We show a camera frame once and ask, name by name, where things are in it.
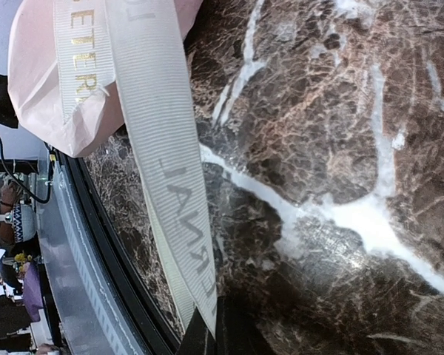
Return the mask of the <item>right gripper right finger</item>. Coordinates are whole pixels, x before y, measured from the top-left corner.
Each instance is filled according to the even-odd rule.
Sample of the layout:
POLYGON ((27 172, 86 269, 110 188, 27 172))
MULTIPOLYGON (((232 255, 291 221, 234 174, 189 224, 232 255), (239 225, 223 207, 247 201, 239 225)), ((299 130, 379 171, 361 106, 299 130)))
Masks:
POLYGON ((275 355, 275 352, 242 308, 227 297, 219 297, 216 354, 275 355))

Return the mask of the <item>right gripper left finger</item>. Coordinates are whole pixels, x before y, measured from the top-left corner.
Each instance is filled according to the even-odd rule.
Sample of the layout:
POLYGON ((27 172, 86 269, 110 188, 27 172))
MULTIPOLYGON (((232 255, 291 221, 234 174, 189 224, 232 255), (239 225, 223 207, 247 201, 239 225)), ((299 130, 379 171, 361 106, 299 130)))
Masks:
POLYGON ((216 355, 214 338, 198 309, 192 315, 176 355, 216 355))

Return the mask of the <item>pink wrapping paper sheet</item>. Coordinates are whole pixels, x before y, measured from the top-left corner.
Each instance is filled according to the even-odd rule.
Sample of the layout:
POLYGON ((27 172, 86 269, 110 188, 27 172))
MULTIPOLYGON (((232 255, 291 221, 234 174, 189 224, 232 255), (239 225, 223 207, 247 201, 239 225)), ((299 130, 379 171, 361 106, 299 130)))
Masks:
POLYGON ((8 92, 20 124, 63 153, 129 125, 138 154, 198 163, 183 40, 199 1, 23 1, 8 92))

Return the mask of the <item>beige printed ribbon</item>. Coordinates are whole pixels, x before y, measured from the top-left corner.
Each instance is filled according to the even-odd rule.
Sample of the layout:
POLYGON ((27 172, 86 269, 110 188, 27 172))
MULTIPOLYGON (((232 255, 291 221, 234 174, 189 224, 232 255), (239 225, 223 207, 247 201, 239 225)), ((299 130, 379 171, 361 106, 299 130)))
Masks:
POLYGON ((70 121, 115 84, 166 280, 183 325, 216 332, 217 283, 192 94, 173 1, 54 1, 70 121))

